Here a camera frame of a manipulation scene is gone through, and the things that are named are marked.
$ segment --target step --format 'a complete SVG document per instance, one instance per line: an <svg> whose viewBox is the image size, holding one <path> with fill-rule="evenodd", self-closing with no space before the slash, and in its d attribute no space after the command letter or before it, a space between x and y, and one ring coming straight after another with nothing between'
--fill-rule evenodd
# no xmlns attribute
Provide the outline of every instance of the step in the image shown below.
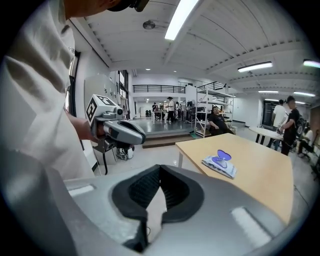
<svg viewBox="0 0 320 256"><path fill-rule="evenodd" d="M164 138L164 139L152 139L148 140L143 143L142 148L143 149L149 149L149 148L157 148L157 147L164 147L164 146L172 146L176 144L176 142L185 142L185 141L191 141L194 140L193 137L191 137L189 134L188 136L183 137L174 137L174 138Z"/></svg>
<svg viewBox="0 0 320 256"><path fill-rule="evenodd" d="M172 138L179 138L184 136L189 136L190 133L186 131L180 132L170 132L170 133L161 133L161 134L150 134L146 135L145 141L150 140L163 140L163 139L172 139Z"/></svg>

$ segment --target standing person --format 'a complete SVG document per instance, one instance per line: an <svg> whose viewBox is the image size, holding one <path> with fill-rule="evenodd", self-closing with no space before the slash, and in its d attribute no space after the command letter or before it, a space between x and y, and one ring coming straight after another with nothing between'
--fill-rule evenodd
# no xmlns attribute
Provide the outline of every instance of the standing person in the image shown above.
<svg viewBox="0 0 320 256"><path fill-rule="evenodd" d="M284 107L284 101L282 99L279 100L279 105L275 106L273 113L272 113L272 119L273 122L272 130L275 132L279 125L282 125L282 123L286 120L286 109ZM274 141L273 138L270 138L269 144L267 145L268 148L271 148L272 142ZM276 151L278 149L279 141L276 142L274 146L274 150Z"/></svg>
<svg viewBox="0 0 320 256"><path fill-rule="evenodd" d="M166 108L168 108L168 117L167 117L167 121L169 121L169 119L171 119L171 123L175 120L174 118L174 112L175 112L175 103L172 100L172 97L168 97L169 100L169 104L168 106L165 106Z"/></svg>
<svg viewBox="0 0 320 256"><path fill-rule="evenodd" d="M288 107L291 109L287 122L281 126L280 132L284 130L281 153L288 155L297 135L297 123L300 113L296 108L296 100L294 97L289 96L286 100Z"/></svg>
<svg viewBox="0 0 320 256"><path fill-rule="evenodd" d="M224 117L219 114L219 108L215 106L209 116L209 132L212 136L220 134L234 134L226 125Z"/></svg>
<svg viewBox="0 0 320 256"><path fill-rule="evenodd" d="M88 120L64 110L75 48L66 21L105 10L121 11L133 2L47 0L37 8L1 63L0 104L7 111L0 120L1 134L5 134L1 145L59 171L64 180L94 177L80 140L97 139ZM103 127L97 134L105 135Z"/></svg>
<svg viewBox="0 0 320 256"><path fill-rule="evenodd" d="M308 152L313 151L313 148L312 148L313 138L314 138L314 133L310 129L310 126L307 125L306 128L304 129L304 135L302 135L302 140L299 144L298 156L300 158L304 156L304 154L302 154L303 148L305 148Z"/></svg>

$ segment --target fluorescent light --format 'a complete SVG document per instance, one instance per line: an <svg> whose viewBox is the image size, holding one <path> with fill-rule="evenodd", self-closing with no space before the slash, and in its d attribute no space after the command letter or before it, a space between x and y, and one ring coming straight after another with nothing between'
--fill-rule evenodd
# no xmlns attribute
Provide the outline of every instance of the fluorescent light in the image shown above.
<svg viewBox="0 0 320 256"><path fill-rule="evenodd" d="M246 72L246 71L250 71L250 70L265 69L265 68L270 68L270 67L272 67L272 62L268 61L268 62L262 62L262 63L253 64L253 65L249 65L249 66L239 67L238 71L239 72Z"/></svg>
<svg viewBox="0 0 320 256"><path fill-rule="evenodd" d="M264 100L269 101L269 102L278 102L279 101L278 99L275 99L275 98L265 98Z"/></svg>
<svg viewBox="0 0 320 256"><path fill-rule="evenodd" d="M277 94L279 91L277 90L258 90L260 94Z"/></svg>
<svg viewBox="0 0 320 256"><path fill-rule="evenodd" d="M302 96L308 96L308 97L314 97L314 96L316 96L316 95L313 94L313 93L307 93L307 92L301 92L301 91L295 91L294 94L302 95Z"/></svg>
<svg viewBox="0 0 320 256"><path fill-rule="evenodd" d="M177 34L195 7L199 0L180 0L178 7L176 8L169 28L166 31L165 39L175 40Z"/></svg>
<svg viewBox="0 0 320 256"><path fill-rule="evenodd" d="M313 60L307 60L305 59L303 61L303 65L307 67L314 67L314 68L320 68L320 62L313 61Z"/></svg>

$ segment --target desk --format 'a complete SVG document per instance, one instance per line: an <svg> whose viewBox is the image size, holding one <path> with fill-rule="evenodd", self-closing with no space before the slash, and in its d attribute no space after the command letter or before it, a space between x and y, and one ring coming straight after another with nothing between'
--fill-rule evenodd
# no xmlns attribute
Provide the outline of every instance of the desk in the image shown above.
<svg viewBox="0 0 320 256"><path fill-rule="evenodd" d="M229 133L175 144L179 151L179 167L186 156L203 174L229 182L274 211L289 223L294 181L288 156ZM237 168L230 179L202 164L202 159L223 150L231 155L230 162Z"/></svg>
<svg viewBox="0 0 320 256"><path fill-rule="evenodd" d="M261 145L264 144L265 136L270 137L275 140L281 140L281 141L284 139L284 137L282 135L280 135L279 133L277 133L276 131L272 131L272 130L268 130L268 129L264 129L264 128L259 128L259 127L253 127L253 126L250 126L249 130L257 133L256 140L255 140L256 143L259 142L259 137L260 137L260 135L262 135L261 142L260 142Z"/></svg>
<svg viewBox="0 0 320 256"><path fill-rule="evenodd" d="M163 120L162 113L164 113L164 118L167 119L167 111L166 111L166 110L151 111L152 120L154 120L154 121L156 120L156 115L155 115L155 113L160 113L161 120Z"/></svg>

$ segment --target white shirt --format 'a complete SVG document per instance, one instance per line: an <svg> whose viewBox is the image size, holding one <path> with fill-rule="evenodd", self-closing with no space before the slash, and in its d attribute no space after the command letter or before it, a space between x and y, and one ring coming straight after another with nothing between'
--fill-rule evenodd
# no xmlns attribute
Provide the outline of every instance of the white shirt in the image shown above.
<svg viewBox="0 0 320 256"><path fill-rule="evenodd" d="M273 126L278 127L286 115L286 109L281 105L277 105L275 106L273 113L275 114Z"/></svg>
<svg viewBox="0 0 320 256"><path fill-rule="evenodd" d="M169 107L168 107L168 110L169 111L175 111L175 103L174 103L174 101L173 100L170 100L169 101L169 105L168 105Z"/></svg>
<svg viewBox="0 0 320 256"><path fill-rule="evenodd" d="M305 137L307 137L309 139L309 141L307 141L306 139L303 139L305 142L308 142L309 146L312 146L313 143L313 138L314 138L314 133L312 132L312 130L309 130L305 135Z"/></svg>
<svg viewBox="0 0 320 256"><path fill-rule="evenodd" d="M74 45L63 0L47 0L23 25L0 69L1 144L64 180L94 176L64 111Z"/></svg>

